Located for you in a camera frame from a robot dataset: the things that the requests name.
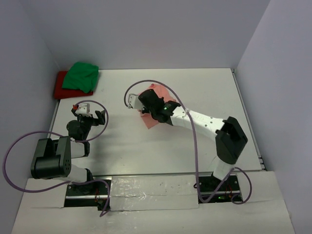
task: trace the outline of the red cloth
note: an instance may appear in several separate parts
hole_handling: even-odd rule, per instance
[[[176,101],[173,97],[170,96],[169,91],[160,84],[151,84],[147,89],[154,89],[155,93],[159,98],[164,98],[165,102]],[[141,114],[142,120],[145,123],[147,129],[154,127],[159,124],[157,120],[154,120],[151,114]]]
[[[81,90],[62,89],[62,84],[63,84],[66,73],[67,71],[58,72],[57,82],[55,84],[55,90],[54,90],[55,99],[85,97],[85,96],[93,95],[93,91],[90,91],[86,94]]]

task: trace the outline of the cable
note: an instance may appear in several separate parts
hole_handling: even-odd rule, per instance
[[[125,104],[126,107],[128,107],[128,104],[127,104],[127,101],[126,101],[126,98],[127,98],[127,94],[129,92],[129,90],[134,87],[135,85],[137,84],[140,84],[140,83],[145,83],[145,82],[154,82],[154,83],[157,83],[157,84],[160,84],[164,87],[166,87],[169,91],[171,91],[171,93],[173,93],[173,95],[176,97],[176,99],[178,100],[178,102],[180,103],[181,107],[184,109],[185,113],[188,115],[188,117],[190,118],[190,122],[191,122],[191,126],[192,126],[192,132],[193,132],[193,139],[194,139],[194,153],[195,153],[195,178],[196,178],[196,184],[199,185],[199,168],[198,168],[198,148],[197,148],[197,137],[196,137],[196,131],[195,131],[195,125],[194,125],[194,121],[192,119],[192,116],[190,115],[190,113],[186,110],[186,107],[184,106],[183,102],[181,101],[181,99],[178,97],[178,95],[175,93],[174,90],[172,90],[169,86],[167,86],[166,84],[160,82],[160,81],[157,81],[157,80],[153,80],[153,79],[145,79],[145,80],[141,80],[141,81],[138,81],[132,85],[130,85],[130,87],[126,90],[125,92],[125,95],[123,97],[123,102]],[[252,184],[251,184],[251,181],[250,181],[250,178],[248,177],[248,175],[240,168],[238,167],[234,167],[232,168],[229,173],[224,177],[224,179],[219,183],[219,185],[216,187],[216,189],[214,190],[214,192],[206,199],[204,200],[204,198],[202,197],[201,193],[200,193],[200,186],[196,186],[197,188],[197,193],[198,193],[198,198],[199,200],[202,202],[202,203],[208,203],[211,198],[213,198],[213,196],[215,195],[215,193],[219,190],[219,188],[221,187],[221,185],[228,179],[228,177],[230,176],[230,174],[234,171],[234,169],[238,169],[239,171],[241,171],[247,178],[247,180],[249,181],[249,185],[250,185],[250,191],[249,191],[249,195],[248,197],[246,198],[245,201],[242,201],[240,203],[237,203],[237,202],[233,202],[233,196],[231,201],[234,203],[234,204],[244,204],[246,203],[251,194],[252,194]]]
[[[106,215],[106,214],[109,212],[109,210],[108,210],[108,211],[105,211],[106,208],[107,208],[107,206],[108,206],[109,195],[110,195],[110,188],[109,188],[108,183],[107,183],[105,180],[102,180],[102,179],[94,179],[94,180],[87,181],[87,182],[83,182],[83,183],[80,183],[80,182],[72,182],[72,184],[74,184],[74,185],[86,185],[86,184],[91,184],[91,183],[93,183],[93,182],[102,182],[102,183],[104,183],[104,184],[106,185],[106,187],[107,187],[107,199],[106,199],[106,203],[105,203],[105,205],[104,205],[104,208],[103,208],[101,214],[99,215],[100,217],[103,217],[104,215]]]
[[[30,136],[30,135],[33,135],[33,134],[37,134],[37,133],[46,133],[46,134],[52,134],[52,135],[56,135],[56,136],[59,136],[59,137],[62,137],[62,135],[58,134],[58,133],[54,133],[54,132],[49,132],[49,131],[34,131],[34,132],[30,132],[30,133],[26,133],[22,136],[20,136],[19,138],[17,138],[12,144],[11,146],[8,148],[8,150],[6,151],[5,155],[4,155],[4,158],[3,158],[3,162],[2,162],[2,173],[3,173],[3,176],[4,176],[4,179],[6,180],[6,182],[8,182],[8,184],[10,186],[12,186],[13,188],[15,188],[16,190],[19,190],[21,192],[24,192],[24,193],[41,193],[41,192],[45,192],[45,191],[48,191],[48,190],[51,190],[51,189],[54,189],[54,188],[57,188],[63,184],[68,184],[70,183],[69,181],[66,181],[66,182],[62,182],[60,184],[57,184],[57,185],[54,185],[50,188],[46,188],[46,189],[40,189],[40,190],[28,190],[28,189],[23,189],[17,185],[15,185],[11,180],[10,178],[8,177],[8,174],[6,172],[6,168],[5,168],[5,165],[6,165],[6,161],[7,161],[7,158],[9,156],[9,153],[10,151],[12,150],[12,148],[15,146],[16,143],[18,143],[20,140],[22,140],[23,138],[27,137],[27,136]]]
[[[98,188],[96,188],[95,202],[98,202],[98,196],[99,196],[99,191],[98,191]]]
[[[232,194],[233,194],[233,190],[232,190],[232,187],[230,186],[230,184],[229,184],[228,187],[230,188],[230,198],[231,198],[231,197],[232,197]]]
[[[80,103],[83,103],[83,102],[93,102],[93,103],[99,105],[100,107],[102,107],[104,109],[104,112],[106,113],[106,121],[105,121],[105,125],[104,125],[103,130],[99,134],[97,134],[95,137],[87,139],[87,140],[75,140],[75,142],[78,142],[78,143],[84,143],[84,142],[94,140],[95,138],[98,138],[100,135],[102,135],[102,133],[105,131],[105,129],[107,128],[107,125],[108,125],[108,112],[107,112],[107,109],[101,103],[99,103],[97,101],[93,101],[93,100],[83,100],[83,101],[77,102],[75,104],[75,106],[78,106]]]

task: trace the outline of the green cloth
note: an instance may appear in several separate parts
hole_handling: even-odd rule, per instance
[[[98,66],[76,62],[67,72],[62,88],[80,89],[84,93],[93,91],[98,81]]]

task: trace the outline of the purple cable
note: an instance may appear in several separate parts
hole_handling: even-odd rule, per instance
[[[63,183],[60,183],[60,184],[57,184],[57,185],[54,185],[50,188],[46,188],[46,189],[40,189],[40,190],[28,190],[28,189],[23,189],[17,185],[15,185],[11,180],[10,178],[8,177],[8,174],[6,172],[6,168],[5,168],[5,165],[6,165],[6,160],[9,156],[9,153],[11,151],[11,149],[15,146],[16,143],[18,143],[20,140],[22,140],[23,138],[29,136],[29,135],[32,135],[32,134],[37,134],[37,133],[47,133],[47,134],[52,134],[52,135],[56,135],[56,136],[59,136],[59,137],[62,137],[62,135],[58,134],[58,133],[53,133],[53,132],[49,132],[49,131],[34,131],[34,132],[30,132],[30,133],[26,133],[22,136],[20,136],[18,139],[16,139],[13,144],[9,147],[9,149],[6,151],[5,155],[4,155],[4,158],[3,158],[3,162],[2,162],[2,173],[3,173],[3,176],[4,176],[4,179],[6,180],[6,182],[8,182],[9,185],[11,185],[13,188],[15,188],[16,190],[19,190],[21,192],[24,192],[24,193],[41,193],[41,192],[45,192],[45,191],[48,191],[48,190],[51,190],[53,188],[56,188],[56,187],[59,187],[63,184],[68,184],[70,183],[69,181],[66,181],[66,182],[63,182]]]
[[[100,107],[102,107],[104,109],[104,112],[106,113],[106,122],[105,122],[103,130],[99,134],[97,134],[95,137],[87,139],[87,140],[75,140],[75,142],[78,142],[78,143],[88,142],[88,141],[94,140],[95,138],[99,137],[105,131],[105,129],[107,128],[107,124],[108,124],[108,112],[107,112],[107,109],[101,103],[99,103],[97,101],[93,101],[93,100],[83,100],[83,101],[77,102],[75,104],[75,106],[78,106],[80,103],[83,103],[83,102],[93,102],[93,103],[99,105]]]
[[[168,90],[171,91],[171,93],[173,93],[173,95],[176,97],[176,99],[178,100],[178,102],[180,103],[181,107],[184,109],[185,113],[188,115],[188,117],[190,118],[190,122],[191,122],[191,126],[192,126],[192,132],[193,132],[193,139],[194,139],[194,152],[195,152],[195,178],[196,178],[196,184],[198,185],[199,184],[199,168],[198,168],[198,148],[197,148],[197,137],[196,137],[196,131],[195,131],[195,125],[194,125],[194,121],[192,119],[192,116],[190,115],[190,113],[186,110],[186,107],[184,106],[183,102],[181,101],[181,99],[178,97],[178,95],[175,93],[174,90],[172,90],[169,86],[167,86],[166,84],[160,82],[160,81],[157,81],[157,80],[153,80],[153,79],[145,79],[145,80],[141,80],[141,81],[138,81],[132,85],[130,85],[130,87],[126,90],[125,92],[125,95],[123,97],[123,102],[125,104],[126,107],[128,107],[128,104],[127,104],[127,101],[126,101],[126,98],[127,98],[127,94],[129,92],[129,90],[134,87],[135,85],[137,84],[140,84],[140,83],[144,83],[144,82],[154,82],[154,83],[157,83],[157,84],[160,84],[164,87],[166,87]],[[211,198],[213,198],[213,196],[215,195],[215,193],[219,190],[219,188],[221,187],[221,185],[227,180],[227,178],[230,176],[230,174],[234,171],[234,169],[238,169],[239,171],[241,171],[247,178],[248,182],[249,182],[249,186],[250,186],[250,191],[249,191],[249,195],[248,197],[246,198],[246,200],[242,201],[242,202],[234,202],[233,201],[233,196],[232,199],[231,199],[231,202],[233,202],[234,204],[244,204],[246,203],[249,198],[251,197],[251,194],[252,194],[252,183],[250,181],[250,178],[248,177],[248,175],[240,168],[238,167],[235,167],[235,168],[232,168],[229,173],[224,177],[224,179],[219,183],[219,185],[216,187],[216,189],[214,190],[214,192],[206,199],[204,200],[204,198],[202,197],[201,193],[200,193],[200,187],[199,186],[196,186],[197,188],[197,193],[198,193],[198,198],[199,200],[202,202],[202,203],[208,203]]]

